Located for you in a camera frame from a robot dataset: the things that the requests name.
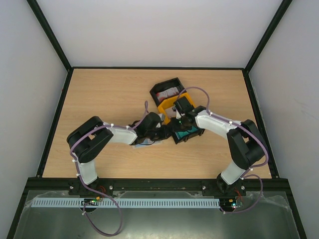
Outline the beige card holder wallet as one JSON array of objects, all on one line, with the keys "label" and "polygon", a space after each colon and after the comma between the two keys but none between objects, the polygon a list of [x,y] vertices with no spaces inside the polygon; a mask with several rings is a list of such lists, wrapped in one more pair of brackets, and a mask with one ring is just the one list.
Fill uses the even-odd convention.
[{"label": "beige card holder wallet", "polygon": [[162,140],[159,141],[151,141],[150,139],[145,139],[142,143],[138,143],[136,145],[133,145],[132,148],[133,149],[139,149],[139,148],[143,148],[143,147],[148,147],[148,146],[153,146],[156,144],[161,144]]}]

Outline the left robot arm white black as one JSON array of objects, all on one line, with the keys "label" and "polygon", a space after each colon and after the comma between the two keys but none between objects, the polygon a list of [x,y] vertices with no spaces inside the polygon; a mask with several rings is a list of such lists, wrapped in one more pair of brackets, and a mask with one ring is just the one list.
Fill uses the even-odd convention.
[{"label": "left robot arm white black", "polygon": [[146,112],[140,120],[120,126],[103,122],[94,116],[70,133],[66,141],[82,185],[88,189],[98,179],[95,158],[107,144],[135,146],[143,144],[145,140],[153,143],[171,137],[171,129],[163,123],[163,118],[163,114]]}]

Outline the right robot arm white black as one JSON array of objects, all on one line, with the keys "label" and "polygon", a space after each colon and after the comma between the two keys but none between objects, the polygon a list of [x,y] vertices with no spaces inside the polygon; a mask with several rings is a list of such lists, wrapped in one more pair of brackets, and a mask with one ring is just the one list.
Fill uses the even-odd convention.
[{"label": "right robot arm white black", "polygon": [[186,97],[177,99],[173,105],[176,112],[176,117],[171,119],[174,130],[187,131],[195,127],[227,140],[232,161],[217,176],[217,189],[221,194],[230,194],[237,181],[252,170],[257,161],[269,158],[265,141],[253,121],[233,121],[203,106],[195,108]]}]

